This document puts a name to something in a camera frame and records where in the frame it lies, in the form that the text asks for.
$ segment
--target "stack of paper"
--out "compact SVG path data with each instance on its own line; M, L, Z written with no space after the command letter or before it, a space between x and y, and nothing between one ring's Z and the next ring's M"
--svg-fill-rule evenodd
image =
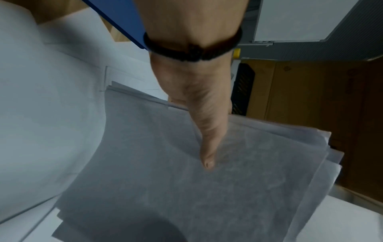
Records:
M182 108L113 83L93 158L57 207L61 241L294 241L339 174L330 133L229 117L217 165Z

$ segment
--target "skin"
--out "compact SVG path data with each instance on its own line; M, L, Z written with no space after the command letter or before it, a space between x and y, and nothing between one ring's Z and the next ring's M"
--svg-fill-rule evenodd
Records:
M208 47L237 32L248 0L135 0L149 38L174 50L189 44ZM162 89L184 103L202 133L200 158L215 165L218 145L227 131L232 52L210 61L181 62L155 53L150 63Z

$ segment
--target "black bracelet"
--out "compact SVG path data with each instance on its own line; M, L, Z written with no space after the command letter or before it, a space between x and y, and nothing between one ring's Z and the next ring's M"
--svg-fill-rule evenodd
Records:
M179 61L197 62L201 60L209 61L231 51L238 45L241 38L242 29L240 27L237 33L230 39L210 46L208 48L203 49L199 45L189 44L188 52L167 49L162 46L159 46L149 39L148 34L146 32L144 34L144 43L150 51L159 55L163 55Z

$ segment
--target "white board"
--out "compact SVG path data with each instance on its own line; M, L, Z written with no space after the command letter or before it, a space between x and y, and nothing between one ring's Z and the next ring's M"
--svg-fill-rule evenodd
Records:
M254 41L326 39L358 0L263 0Z

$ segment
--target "hand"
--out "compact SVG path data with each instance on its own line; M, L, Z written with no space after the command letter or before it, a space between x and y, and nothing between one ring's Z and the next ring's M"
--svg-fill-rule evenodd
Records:
M211 169L218 145L227 131L231 112L231 52L211 61L188 63L153 53L152 69L161 88L176 102L185 103L202 133L200 158Z

